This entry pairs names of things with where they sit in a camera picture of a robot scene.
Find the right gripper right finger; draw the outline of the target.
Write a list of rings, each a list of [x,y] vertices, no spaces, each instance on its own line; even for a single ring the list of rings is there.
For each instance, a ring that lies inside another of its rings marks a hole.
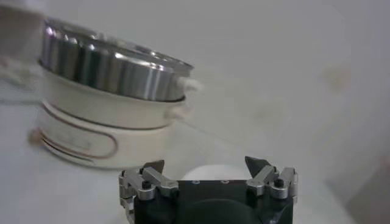
[[[251,175],[246,181],[248,190],[257,197],[263,196],[266,191],[276,200],[294,200],[298,194],[298,174],[293,167],[285,167],[281,172],[265,159],[251,156],[245,157],[245,163]]]

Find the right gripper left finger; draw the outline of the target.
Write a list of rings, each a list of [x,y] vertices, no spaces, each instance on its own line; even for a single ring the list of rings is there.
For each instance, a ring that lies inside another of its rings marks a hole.
[[[119,174],[119,198],[149,201],[159,194],[175,200],[179,196],[179,182],[162,175],[164,165],[165,162],[159,160],[123,170]]]

